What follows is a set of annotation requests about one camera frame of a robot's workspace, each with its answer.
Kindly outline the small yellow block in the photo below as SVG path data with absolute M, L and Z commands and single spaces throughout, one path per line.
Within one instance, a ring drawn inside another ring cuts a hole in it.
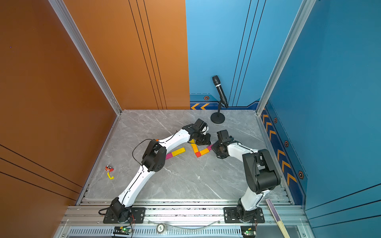
M 192 146 L 192 149 L 193 149 L 194 153 L 199 152 L 198 147 L 197 147 L 197 145 L 196 145 L 194 139 L 192 139 L 192 140 L 190 141 L 190 144 L 191 144 L 191 146 Z

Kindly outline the yellow-orange block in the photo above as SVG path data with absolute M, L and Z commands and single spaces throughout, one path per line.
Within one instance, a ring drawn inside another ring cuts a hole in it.
M 210 152 L 210 150 L 209 150 L 208 148 L 206 148 L 206 149 L 200 151 L 199 153 L 200 153 L 200 155 L 202 156 L 202 155 L 205 155 L 205 154 L 207 154 L 207 153 L 209 153 L 209 152 Z

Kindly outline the long yellow block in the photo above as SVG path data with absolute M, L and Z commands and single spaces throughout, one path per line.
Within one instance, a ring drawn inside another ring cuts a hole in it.
M 183 154 L 185 152 L 186 152 L 186 149 L 183 147 L 183 148 L 180 148 L 180 149 L 177 149 L 177 150 L 173 151 L 172 152 L 172 156 L 176 157 L 176 156 L 178 156 L 180 154 Z

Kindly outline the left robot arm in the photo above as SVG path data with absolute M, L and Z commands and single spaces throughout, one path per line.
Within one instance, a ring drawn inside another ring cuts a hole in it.
M 177 146 L 194 140 L 197 145 L 210 145 L 210 134 L 207 132 L 208 125 L 190 124 L 182 127 L 174 135 L 162 140 L 149 140 L 149 144 L 142 156 L 140 168 L 125 190 L 114 198 L 108 208 L 118 223 L 126 223 L 131 216 L 131 208 L 137 195 L 140 193 L 148 180 L 160 171 L 166 161 L 166 156 Z

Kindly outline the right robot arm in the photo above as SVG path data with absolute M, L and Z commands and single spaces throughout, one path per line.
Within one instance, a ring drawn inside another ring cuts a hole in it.
M 216 142 L 212 145 L 212 150 L 219 159 L 233 157 L 244 165 L 248 188 L 238 200 L 238 219 L 244 223 L 252 221 L 263 223 L 260 203 L 281 182 L 281 176 L 269 151 L 252 149 L 235 141 Z

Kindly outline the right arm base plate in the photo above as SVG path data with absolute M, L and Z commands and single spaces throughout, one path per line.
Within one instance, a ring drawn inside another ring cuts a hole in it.
M 263 210 L 258 207 L 252 211 L 246 211 L 243 208 L 225 207 L 224 208 L 224 221 L 230 223 L 265 223 L 265 215 Z

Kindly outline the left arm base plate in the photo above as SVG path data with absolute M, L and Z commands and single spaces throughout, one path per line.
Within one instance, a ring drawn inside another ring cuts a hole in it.
M 104 215 L 103 223 L 104 224 L 142 224 L 145 218 L 144 207 L 132 207 L 129 209 L 129 217 L 122 218 L 120 221 L 118 217 L 111 211 L 110 208 L 107 208 Z

